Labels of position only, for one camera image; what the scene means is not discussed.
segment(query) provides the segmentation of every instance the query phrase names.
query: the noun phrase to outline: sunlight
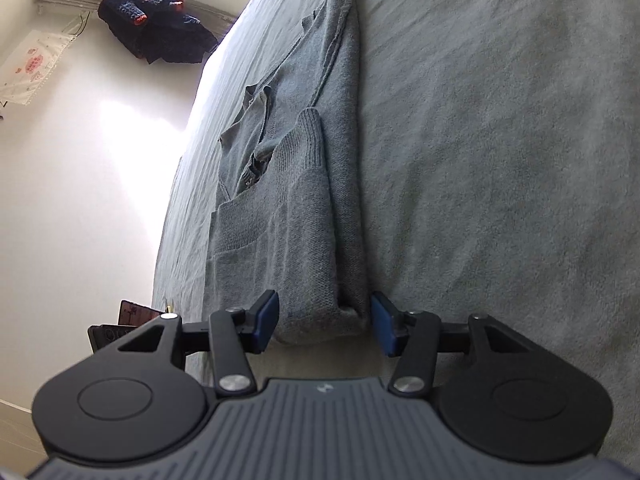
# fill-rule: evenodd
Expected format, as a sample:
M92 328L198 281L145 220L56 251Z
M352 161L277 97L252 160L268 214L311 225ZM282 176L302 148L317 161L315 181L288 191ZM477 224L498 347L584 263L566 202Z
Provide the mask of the sunlight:
M114 101L101 103L100 126L122 184L157 249L186 135L163 119Z

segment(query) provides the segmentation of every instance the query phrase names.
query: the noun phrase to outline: hanging clothes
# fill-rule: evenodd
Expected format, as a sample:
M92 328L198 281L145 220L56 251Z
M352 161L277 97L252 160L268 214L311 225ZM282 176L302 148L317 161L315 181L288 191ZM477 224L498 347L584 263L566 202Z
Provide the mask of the hanging clothes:
M201 63L218 40L184 12L184 0L103 0L98 16L129 51L149 64Z

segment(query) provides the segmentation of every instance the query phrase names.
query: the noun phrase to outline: cable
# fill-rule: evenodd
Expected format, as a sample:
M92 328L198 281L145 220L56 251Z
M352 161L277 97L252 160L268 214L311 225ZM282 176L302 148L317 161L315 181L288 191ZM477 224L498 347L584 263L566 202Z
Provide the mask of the cable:
M79 14L79 17L80 17L80 23L79 23L78 30L82 28L82 12ZM62 29L62 34L69 34L71 32L69 29L75 27L74 23L77 20L78 20L78 16L76 16L71 22L67 24L65 28Z
M80 36L80 32L82 31L83 27L84 27L84 18L82 17L82 14L80 14L80 26L78 27L78 30L76 30L75 33L73 34L76 38Z
M78 36L80 36L80 34L82 34L82 33L84 32L84 30L86 29L86 26L87 26L87 24L89 23L89 17L90 17L90 16L91 16L91 11L89 11L89 12L86 14L86 19L84 20L84 25L83 25L82 23L80 23L80 25L81 25L81 27L82 27L82 30L80 30L80 32L78 32L78 33L76 34L76 38L77 38Z

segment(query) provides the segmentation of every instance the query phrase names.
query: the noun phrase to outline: black circular disc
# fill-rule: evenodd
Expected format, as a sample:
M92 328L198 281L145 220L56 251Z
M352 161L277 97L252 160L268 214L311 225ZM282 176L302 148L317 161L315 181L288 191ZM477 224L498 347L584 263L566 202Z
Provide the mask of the black circular disc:
M204 416L200 384L170 364L128 352L117 365L91 358L47 382L33 421L47 450L86 462L127 462L188 436Z
M145 383L134 379L105 379L82 390L78 404L93 418L124 420L144 412L152 399L153 393Z
M442 420L472 447L525 463L572 460L599 450L612 419L604 388L559 358L496 354L446 383Z

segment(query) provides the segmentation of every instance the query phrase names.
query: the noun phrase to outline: gray bedsheet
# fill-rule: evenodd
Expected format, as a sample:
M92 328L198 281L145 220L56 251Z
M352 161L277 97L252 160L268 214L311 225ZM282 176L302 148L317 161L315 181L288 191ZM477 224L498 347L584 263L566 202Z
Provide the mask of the gray bedsheet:
M319 1L251 0L207 63L154 307L208 314L217 139ZM487 311L597 377L615 406L603 454L640 468L640 0L358 0L358 12L370 288L447 321ZM258 377L391 364L368 336L252 363ZM188 369L207 380L201 358Z

